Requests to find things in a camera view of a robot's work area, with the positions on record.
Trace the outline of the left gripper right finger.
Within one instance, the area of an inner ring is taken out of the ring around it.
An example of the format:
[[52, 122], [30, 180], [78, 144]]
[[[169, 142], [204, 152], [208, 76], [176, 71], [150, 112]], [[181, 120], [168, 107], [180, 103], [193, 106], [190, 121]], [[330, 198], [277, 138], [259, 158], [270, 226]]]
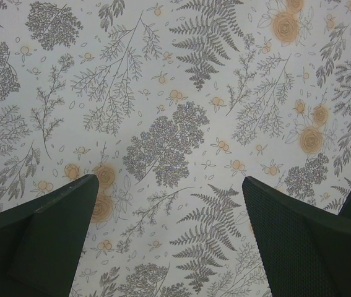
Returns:
[[351, 220], [248, 176], [242, 184], [273, 296], [351, 296]]

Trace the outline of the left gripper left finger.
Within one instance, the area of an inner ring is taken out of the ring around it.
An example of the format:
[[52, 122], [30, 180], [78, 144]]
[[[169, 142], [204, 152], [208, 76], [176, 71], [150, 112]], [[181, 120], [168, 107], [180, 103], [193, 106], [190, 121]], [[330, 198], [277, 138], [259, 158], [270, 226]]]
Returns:
[[69, 296], [97, 194], [87, 174], [0, 213], [0, 296]]

